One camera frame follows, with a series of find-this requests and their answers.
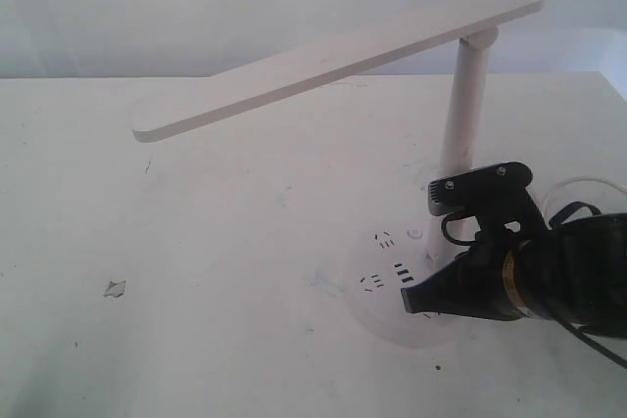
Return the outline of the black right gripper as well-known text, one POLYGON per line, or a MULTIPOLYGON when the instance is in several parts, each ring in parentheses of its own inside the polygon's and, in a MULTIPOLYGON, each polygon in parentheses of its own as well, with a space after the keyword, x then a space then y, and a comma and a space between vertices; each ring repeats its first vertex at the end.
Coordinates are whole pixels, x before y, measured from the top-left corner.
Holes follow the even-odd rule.
POLYGON ((470 248, 424 281, 401 289, 407 313, 428 320, 484 319, 514 321, 530 318, 531 310, 515 287, 515 259, 529 240, 498 242, 476 236, 470 248))

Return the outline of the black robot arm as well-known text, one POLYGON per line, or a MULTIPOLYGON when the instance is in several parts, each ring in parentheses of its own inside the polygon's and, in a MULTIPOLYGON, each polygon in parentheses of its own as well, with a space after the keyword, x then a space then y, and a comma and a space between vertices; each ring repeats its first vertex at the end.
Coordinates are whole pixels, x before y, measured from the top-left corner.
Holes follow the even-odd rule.
POLYGON ((626 321, 626 216, 594 215, 540 231, 485 228, 401 297, 410 314, 613 328, 626 321))

